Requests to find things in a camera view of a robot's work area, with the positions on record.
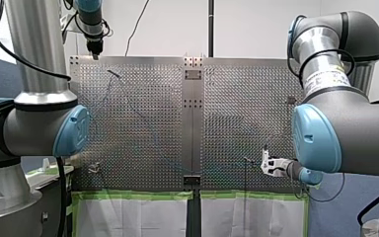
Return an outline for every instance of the metal rod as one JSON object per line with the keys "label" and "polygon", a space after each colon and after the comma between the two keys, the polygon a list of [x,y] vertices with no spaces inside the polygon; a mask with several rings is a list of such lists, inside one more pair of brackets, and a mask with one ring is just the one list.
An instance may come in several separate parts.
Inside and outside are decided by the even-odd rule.
{"label": "metal rod", "polygon": [[208,0],[208,57],[214,57],[214,0]]}

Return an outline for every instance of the white plastic sheet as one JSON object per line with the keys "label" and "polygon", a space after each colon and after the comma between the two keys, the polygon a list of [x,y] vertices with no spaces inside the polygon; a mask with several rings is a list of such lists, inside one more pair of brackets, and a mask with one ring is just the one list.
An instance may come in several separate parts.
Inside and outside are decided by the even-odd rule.
{"label": "white plastic sheet", "polygon": [[221,193],[201,200],[201,231],[208,237],[306,237],[307,215],[306,199]]}
{"label": "white plastic sheet", "polygon": [[185,237],[187,199],[150,195],[92,196],[77,200],[79,237]]}

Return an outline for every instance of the metal bracket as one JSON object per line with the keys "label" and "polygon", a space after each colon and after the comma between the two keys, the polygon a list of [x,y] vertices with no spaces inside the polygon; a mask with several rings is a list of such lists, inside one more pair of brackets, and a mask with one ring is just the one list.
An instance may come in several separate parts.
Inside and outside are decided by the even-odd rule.
{"label": "metal bracket", "polygon": [[201,80],[201,70],[186,70],[186,80]]}
{"label": "metal bracket", "polygon": [[201,184],[200,175],[187,175],[184,176],[184,185],[185,186],[199,186]]}

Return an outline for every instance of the blue joint cap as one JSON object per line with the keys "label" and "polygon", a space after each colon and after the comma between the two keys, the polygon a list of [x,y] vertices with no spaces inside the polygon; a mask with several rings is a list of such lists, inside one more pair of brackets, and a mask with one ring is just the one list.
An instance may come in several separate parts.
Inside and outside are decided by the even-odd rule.
{"label": "blue joint cap", "polygon": [[292,133],[297,159],[308,169],[326,173],[341,168],[341,146],[328,118],[315,106],[294,109]]}
{"label": "blue joint cap", "polygon": [[299,180],[310,186],[319,185],[323,180],[323,173],[320,171],[312,171],[307,168],[303,168],[300,171]]}
{"label": "blue joint cap", "polygon": [[103,0],[75,0],[78,10],[93,13],[98,11],[103,4]]}
{"label": "blue joint cap", "polygon": [[76,106],[64,120],[53,145],[53,156],[71,156],[82,150],[88,139],[89,112]]}

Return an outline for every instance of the perforated metal panel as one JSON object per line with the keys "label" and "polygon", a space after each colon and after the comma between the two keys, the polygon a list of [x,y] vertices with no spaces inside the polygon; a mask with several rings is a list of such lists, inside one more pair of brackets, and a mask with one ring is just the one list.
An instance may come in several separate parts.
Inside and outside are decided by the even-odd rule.
{"label": "perforated metal panel", "polygon": [[[292,192],[289,179],[259,167],[265,144],[271,155],[294,156],[287,101],[302,93],[284,60],[206,58],[192,81],[182,58],[81,56],[71,64],[72,89],[92,115],[76,190],[181,190],[183,174],[200,167],[204,190]],[[90,173],[97,162],[100,172]]]}
{"label": "perforated metal panel", "polygon": [[[181,190],[183,60],[81,56],[71,64],[92,116],[75,189]],[[100,172],[90,173],[97,162]]]}
{"label": "perforated metal panel", "polygon": [[264,175],[246,162],[261,164],[265,144],[271,155],[294,157],[294,105],[287,98],[300,102],[302,91],[285,61],[208,58],[203,64],[201,188],[291,192],[290,179]]}

